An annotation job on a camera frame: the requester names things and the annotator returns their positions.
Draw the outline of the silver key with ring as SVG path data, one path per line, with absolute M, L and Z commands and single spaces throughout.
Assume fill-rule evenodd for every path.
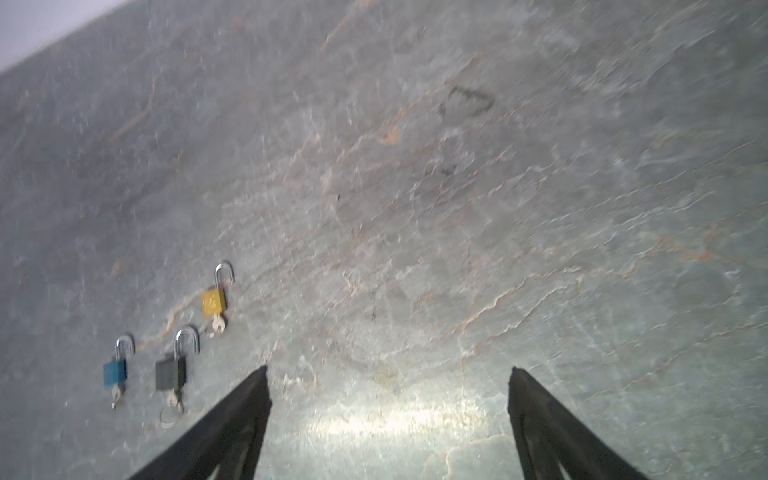
M 177 389 L 165 392 L 165 406 L 161 409 L 158 420 L 164 429 L 170 429 L 184 416 L 185 407 L 181 392 Z

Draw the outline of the blue padlock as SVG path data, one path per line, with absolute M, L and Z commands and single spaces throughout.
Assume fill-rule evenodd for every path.
M 122 386 L 128 377 L 127 358 L 135 354 L 135 341 L 131 334 L 123 334 L 115 341 L 112 358 L 103 365 L 103 383 L 106 387 Z

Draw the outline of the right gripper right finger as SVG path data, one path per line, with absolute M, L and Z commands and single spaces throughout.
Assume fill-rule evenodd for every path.
M 522 368 L 512 369 L 507 410 L 527 480 L 645 477 Z

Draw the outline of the dark grey padlock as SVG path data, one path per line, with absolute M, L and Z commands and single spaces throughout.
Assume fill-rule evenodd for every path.
M 175 334 L 173 348 L 161 360 L 155 363 L 155 390 L 179 392 L 187 380 L 186 354 L 183 349 L 184 339 L 191 341 L 192 353 L 200 353 L 200 337 L 193 325 L 186 325 Z

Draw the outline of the small dark key with ring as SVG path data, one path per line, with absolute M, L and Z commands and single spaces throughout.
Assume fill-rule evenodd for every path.
M 215 334 L 222 334 L 227 328 L 226 318 L 222 314 L 217 314 L 213 317 L 211 326 Z

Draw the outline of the brass padlock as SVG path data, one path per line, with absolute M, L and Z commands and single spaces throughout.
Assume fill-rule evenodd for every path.
M 200 294 L 202 313 L 205 317 L 221 315 L 227 308 L 225 287 L 234 284 L 235 272 L 229 261 L 221 261 L 214 270 L 214 285 Z

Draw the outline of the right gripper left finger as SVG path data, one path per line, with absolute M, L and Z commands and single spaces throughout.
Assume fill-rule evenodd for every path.
M 254 370 L 134 479 L 253 479 L 272 401 L 268 367 Z

